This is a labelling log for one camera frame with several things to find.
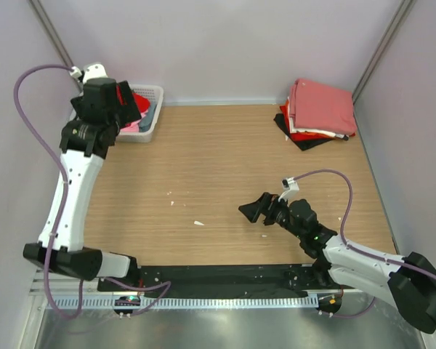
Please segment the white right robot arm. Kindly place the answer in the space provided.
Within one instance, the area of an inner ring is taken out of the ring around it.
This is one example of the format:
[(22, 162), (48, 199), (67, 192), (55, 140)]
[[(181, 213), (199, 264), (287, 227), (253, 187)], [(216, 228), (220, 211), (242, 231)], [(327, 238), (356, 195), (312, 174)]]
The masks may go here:
[(277, 224), (299, 239), (299, 245), (314, 259), (314, 282), (323, 288), (334, 283), (359, 289), (392, 307), (414, 328), (436, 331), (436, 268), (421, 254), (404, 257), (383, 253), (353, 242), (319, 223), (304, 199), (288, 203), (263, 193), (256, 201), (239, 206), (255, 223)]

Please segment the red t shirt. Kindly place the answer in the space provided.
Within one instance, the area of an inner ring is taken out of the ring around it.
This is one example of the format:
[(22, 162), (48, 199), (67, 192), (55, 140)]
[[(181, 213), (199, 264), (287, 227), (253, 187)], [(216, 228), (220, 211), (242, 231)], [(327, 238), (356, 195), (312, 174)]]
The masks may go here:
[(136, 105), (139, 113), (144, 113), (150, 107), (150, 101), (147, 98), (137, 94), (130, 88), (122, 88), (118, 85), (117, 96), (122, 106), (129, 106), (132, 109)]

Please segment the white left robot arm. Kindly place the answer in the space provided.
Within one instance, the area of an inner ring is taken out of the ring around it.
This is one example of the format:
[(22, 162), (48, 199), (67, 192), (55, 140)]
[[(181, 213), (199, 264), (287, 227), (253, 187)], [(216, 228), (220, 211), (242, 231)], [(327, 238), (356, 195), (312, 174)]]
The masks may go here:
[(112, 277), (125, 291), (140, 281), (135, 259), (84, 245), (86, 213), (97, 176), (122, 128), (140, 120), (127, 81), (89, 79), (83, 93), (71, 100), (76, 113), (61, 132), (57, 165), (60, 176), (47, 223), (23, 256), (34, 265), (60, 275), (91, 281)]

